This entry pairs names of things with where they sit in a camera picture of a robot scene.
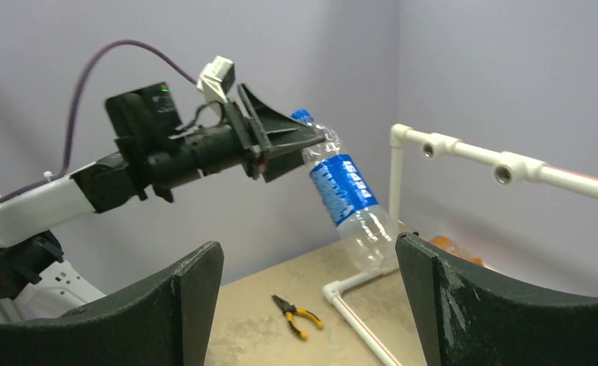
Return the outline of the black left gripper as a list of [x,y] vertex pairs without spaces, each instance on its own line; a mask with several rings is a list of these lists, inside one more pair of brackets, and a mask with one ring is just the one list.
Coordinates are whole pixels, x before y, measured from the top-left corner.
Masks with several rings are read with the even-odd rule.
[[249,120],[233,100],[207,101],[184,124],[166,83],[108,98],[115,143],[138,185],[171,202],[173,188],[235,165],[256,179],[259,148],[252,131],[263,149],[262,177],[271,182],[304,164],[302,149],[325,141],[324,132],[268,106],[246,83],[237,92]]

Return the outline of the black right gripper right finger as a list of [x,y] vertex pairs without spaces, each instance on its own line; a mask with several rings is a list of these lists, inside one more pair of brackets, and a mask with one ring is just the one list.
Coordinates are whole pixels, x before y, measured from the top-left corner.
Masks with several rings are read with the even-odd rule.
[[598,297],[519,281],[414,233],[395,244],[429,365],[598,365]]

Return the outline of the clear bottle blue label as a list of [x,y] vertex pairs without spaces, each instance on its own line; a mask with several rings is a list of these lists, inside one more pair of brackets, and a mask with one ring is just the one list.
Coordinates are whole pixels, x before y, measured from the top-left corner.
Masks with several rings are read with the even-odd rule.
[[379,204],[337,132],[305,109],[292,117],[324,132],[323,143],[303,150],[304,161],[351,262],[361,271],[397,268],[397,221]]

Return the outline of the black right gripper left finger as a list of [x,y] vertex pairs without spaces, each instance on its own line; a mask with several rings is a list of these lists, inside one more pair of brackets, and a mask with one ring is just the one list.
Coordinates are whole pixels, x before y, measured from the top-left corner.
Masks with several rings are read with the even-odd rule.
[[203,365],[224,254],[177,262],[54,319],[0,323],[0,365]]

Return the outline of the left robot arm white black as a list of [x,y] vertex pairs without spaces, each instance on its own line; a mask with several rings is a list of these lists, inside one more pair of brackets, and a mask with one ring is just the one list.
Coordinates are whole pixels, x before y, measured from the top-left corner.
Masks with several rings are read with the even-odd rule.
[[238,100],[205,103],[215,125],[184,124],[166,83],[108,98],[114,152],[58,178],[47,177],[12,198],[0,197],[0,299],[21,300],[52,316],[91,303],[102,292],[65,260],[52,228],[85,214],[102,214],[146,189],[173,202],[174,188],[241,165],[269,182],[302,166],[302,152],[323,132],[263,103],[245,84]]

